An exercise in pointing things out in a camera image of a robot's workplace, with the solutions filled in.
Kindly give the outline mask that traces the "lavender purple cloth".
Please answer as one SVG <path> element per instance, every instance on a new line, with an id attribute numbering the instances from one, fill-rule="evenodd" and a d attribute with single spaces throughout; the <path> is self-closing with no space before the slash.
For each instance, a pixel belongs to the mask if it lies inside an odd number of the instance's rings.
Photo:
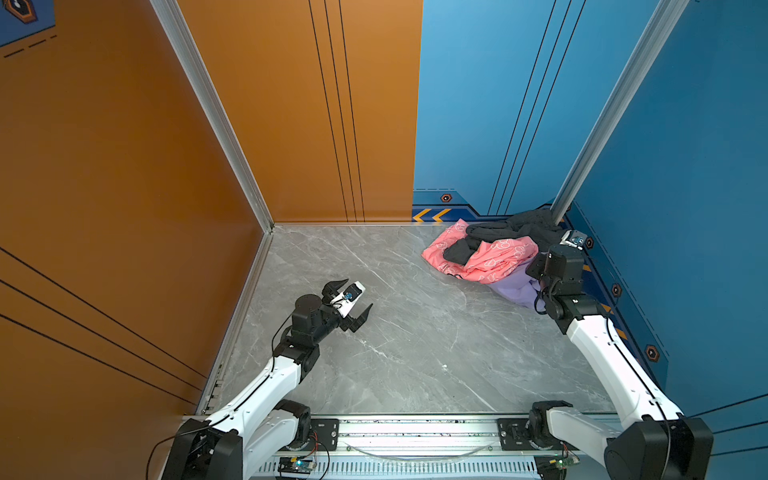
<path id="1" fill-rule="evenodd" d="M 516 267 L 505 278 L 489 284 L 489 288 L 506 300 L 525 308 L 544 313 L 539 281 L 526 273 L 533 263 L 529 260 Z"/>

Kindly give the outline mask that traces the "dark grey cloth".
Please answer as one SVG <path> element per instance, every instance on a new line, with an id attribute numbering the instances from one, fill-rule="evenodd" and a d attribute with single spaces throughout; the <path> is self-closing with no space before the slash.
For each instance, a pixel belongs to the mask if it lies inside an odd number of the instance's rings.
<path id="1" fill-rule="evenodd" d="M 540 250 L 546 251 L 561 241 L 565 229 L 554 223 L 549 209 L 536 209 L 512 215 L 504 220 L 472 223 L 465 233 L 462 239 L 444 251 L 445 260 L 465 265 L 482 243 L 492 244 L 498 240 L 523 237 L 529 237 Z"/>

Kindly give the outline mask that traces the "pink patterned cloth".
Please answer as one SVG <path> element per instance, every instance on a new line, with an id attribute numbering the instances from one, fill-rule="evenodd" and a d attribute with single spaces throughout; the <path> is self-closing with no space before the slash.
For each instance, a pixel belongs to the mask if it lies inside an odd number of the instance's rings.
<path id="1" fill-rule="evenodd" d="M 538 253 L 538 246 L 530 237 L 501 239 L 492 243 L 480 242 L 465 264 L 447 260 L 444 254 L 452 246 L 459 246 L 460 240 L 468 240 L 469 224 L 458 220 L 448 227 L 421 254 L 422 258 L 438 272 L 461 280 L 491 284 L 503 280 L 515 269 L 532 260 Z"/>

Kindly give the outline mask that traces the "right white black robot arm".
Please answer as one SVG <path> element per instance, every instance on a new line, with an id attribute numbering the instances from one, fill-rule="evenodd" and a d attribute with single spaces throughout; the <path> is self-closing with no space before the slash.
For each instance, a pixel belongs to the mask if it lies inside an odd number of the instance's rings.
<path id="1" fill-rule="evenodd" d="M 595 372 L 619 417 L 615 429 L 565 401 L 540 401 L 529 413 L 540 449 L 571 445 L 600 463 L 612 479 L 703 479 L 714 434 L 686 416 L 621 341 L 603 306 L 583 293 L 584 257 L 557 244 L 539 253 L 527 274 L 538 280 L 544 312 Z"/>

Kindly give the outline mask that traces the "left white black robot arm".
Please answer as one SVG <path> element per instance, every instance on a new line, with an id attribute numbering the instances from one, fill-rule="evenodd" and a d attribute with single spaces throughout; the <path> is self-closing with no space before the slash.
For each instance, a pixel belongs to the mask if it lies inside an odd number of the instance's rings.
<path id="1" fill-rule="evenodd" d="M 288 399 L 320 357 L 333 331 L 357 332 L 370 311 L 352 312 L 366 291 L 361 282 L 328 282 L 320 294 L 296 299 L 270 342 L 264 369 L 232 400 L 203 420 L 189 419 L 167 438 L 163 479 L 250 479 L 278 451 L 293 451 L 291 467 L 304 473 L 307 459 L 328 453 L 312 427 L 309 406 Z"/>

